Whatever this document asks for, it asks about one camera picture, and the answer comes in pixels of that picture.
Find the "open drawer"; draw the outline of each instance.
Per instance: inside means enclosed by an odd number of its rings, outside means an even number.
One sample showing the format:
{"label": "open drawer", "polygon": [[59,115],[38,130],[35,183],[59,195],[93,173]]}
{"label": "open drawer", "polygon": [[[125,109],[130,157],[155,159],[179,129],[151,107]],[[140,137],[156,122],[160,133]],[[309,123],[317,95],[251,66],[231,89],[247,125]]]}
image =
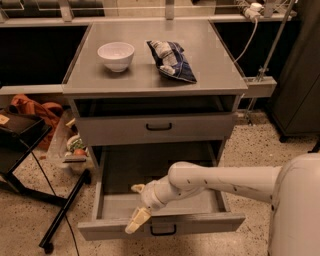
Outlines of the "open drawer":
{"label": "open drawer", "polygon": [[170,202],[134,234],[125,233],[140,196],[130,192],[133,184],[165,176],[171,164],[189,161],[202,166],[215,164],[215,142],[183,142],[105,147],[101,180],[97,182],[91,222],[79,223],[86,240],[141,238],[235,231],[244,214],[231,213],[225,195],[204,190],[195,197]]}

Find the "white cable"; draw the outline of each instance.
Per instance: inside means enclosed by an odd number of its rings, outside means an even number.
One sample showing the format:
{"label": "white cable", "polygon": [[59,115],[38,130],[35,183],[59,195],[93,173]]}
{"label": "white cable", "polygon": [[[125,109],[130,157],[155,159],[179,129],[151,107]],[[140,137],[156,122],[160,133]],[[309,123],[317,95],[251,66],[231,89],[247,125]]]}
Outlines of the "white cable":
{"label": "white cable", "polygon": [[254,23],[255,23],[255,24],[254,24],[254,29],[253,29],[253,31],[252,31],[251,37],[249,38],[249,41],[248,41],[246,47],[244,48],[244,50],[242,51],[242,53],[239,55],[239,57],[238,57],[233,63],[236,63],[236,62],[242,57],[242,55],[247,51],[248,46],[249,46],[249,44],[251,43],[252,38],[253,38],[254,34],[256,33],[256,30],[257,30],[257,27],[258,27],[258,18],[257,18],[257,17],[254,18]]}

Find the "gray cabinet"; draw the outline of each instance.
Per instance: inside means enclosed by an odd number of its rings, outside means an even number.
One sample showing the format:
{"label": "gray cabinet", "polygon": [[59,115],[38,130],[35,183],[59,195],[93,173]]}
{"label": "gray cabinet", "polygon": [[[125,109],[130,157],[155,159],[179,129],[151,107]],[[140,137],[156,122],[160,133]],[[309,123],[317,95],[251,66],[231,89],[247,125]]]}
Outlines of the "gray cabinet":
{"label": "gray cabinet", "polygon": [[[161,77],[148,39],[180,42],[198,82]],[[98,47],[110,41],[136,49],[121,74],[106,70],[97,58]],[[131,185],[166,175],[177,161],[217,165],[246,90],[208,21],[94,24],[64,85],[80,135],[100,170],[92,219],[79,223],[85,239],[236,230],[244,215],[230,212],[223,193],[205,190],[154,212],[135,234],[124,232],[139,205]]]}

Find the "black cabinet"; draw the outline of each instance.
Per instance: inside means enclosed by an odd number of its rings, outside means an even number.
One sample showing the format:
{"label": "black cabinet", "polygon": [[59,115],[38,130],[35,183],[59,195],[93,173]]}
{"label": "black cabinet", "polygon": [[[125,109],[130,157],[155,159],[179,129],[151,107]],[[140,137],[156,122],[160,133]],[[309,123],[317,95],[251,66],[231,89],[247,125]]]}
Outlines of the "black cabinet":
{"label": "black cabinet", "polygon": [[268,105],[283,136],[320,134],[320,2],[311,8]]}

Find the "closed drawer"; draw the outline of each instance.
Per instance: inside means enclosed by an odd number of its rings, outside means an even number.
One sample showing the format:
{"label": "closed drawer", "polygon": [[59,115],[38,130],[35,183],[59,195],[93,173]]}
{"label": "closed drawer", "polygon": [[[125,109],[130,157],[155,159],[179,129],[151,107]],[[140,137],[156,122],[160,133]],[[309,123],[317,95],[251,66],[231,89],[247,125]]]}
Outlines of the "closed drawer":
{"label": "closed drawer", "polygon": [[229,138],[235,114],[77,118],[86,145],[207,141]]}

